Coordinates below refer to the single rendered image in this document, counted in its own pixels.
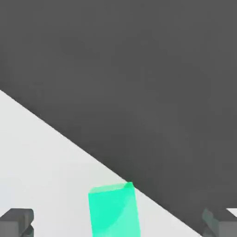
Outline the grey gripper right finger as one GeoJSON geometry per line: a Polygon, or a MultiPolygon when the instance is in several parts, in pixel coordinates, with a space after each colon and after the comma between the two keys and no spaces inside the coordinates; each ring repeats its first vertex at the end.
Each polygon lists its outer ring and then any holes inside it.
{"type": "Polygon", "coordinates": [[[211,212],[203,210],[205,223],[202,237],[237,237],[237,217],[227,209],[211,212]]]}

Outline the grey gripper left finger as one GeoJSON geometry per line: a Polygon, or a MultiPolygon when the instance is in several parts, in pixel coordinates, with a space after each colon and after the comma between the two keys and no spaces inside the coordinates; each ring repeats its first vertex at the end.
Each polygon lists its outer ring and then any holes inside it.
{"type": "Polygon", "coordinates": [[[0,217],[0,237],[34,237],[34,211],[11,208],[0,217]]]}

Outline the small green cube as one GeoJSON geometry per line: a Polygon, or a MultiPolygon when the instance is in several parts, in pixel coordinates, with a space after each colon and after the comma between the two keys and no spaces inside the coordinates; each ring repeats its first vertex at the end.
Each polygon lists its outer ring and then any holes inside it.
{"type": "Polygon", "coordinates": [[[91,188],[88,201],[92,237],[141,237],[132,182],[91,188]]]}

